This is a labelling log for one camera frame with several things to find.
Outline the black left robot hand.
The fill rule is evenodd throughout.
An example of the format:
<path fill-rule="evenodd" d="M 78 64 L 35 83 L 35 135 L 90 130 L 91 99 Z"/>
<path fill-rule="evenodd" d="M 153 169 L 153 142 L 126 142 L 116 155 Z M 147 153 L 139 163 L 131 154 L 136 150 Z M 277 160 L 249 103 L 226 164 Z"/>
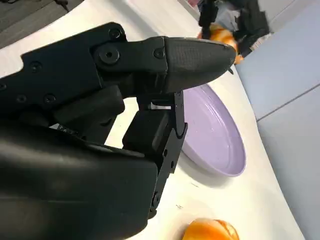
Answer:
<path fill-rule="evenodd" d="M 239 12 L 239 16 L 235 18 L 237 30 L 232 33 L 232 36 L 237 43 L 237 52 L 243 55 L 259 38 L 270 33 L 266 12 L 260 9 L 257 0 L 226 0 L 225 3 L 233 11 Z M 210 25 L 216 20 L 218 11 L 219 7 L 216 0 L 204 0 L 202 2 L 198 25 L 201 27 L 201 33 L 206 40 L 212 36 L 209 29 Z"/>

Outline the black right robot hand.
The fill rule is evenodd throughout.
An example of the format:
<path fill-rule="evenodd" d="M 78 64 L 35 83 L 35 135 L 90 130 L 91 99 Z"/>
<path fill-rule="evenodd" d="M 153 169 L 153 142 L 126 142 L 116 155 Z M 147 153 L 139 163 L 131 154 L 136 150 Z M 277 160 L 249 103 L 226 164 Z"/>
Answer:
<path fill-rule="evenodd" d="M 186 137 L 183 91 L 234 63 L 206 39 L 128 41 L 109 22 L 0 80 L 0 237 L 123 240 L 156 215 Z"/>

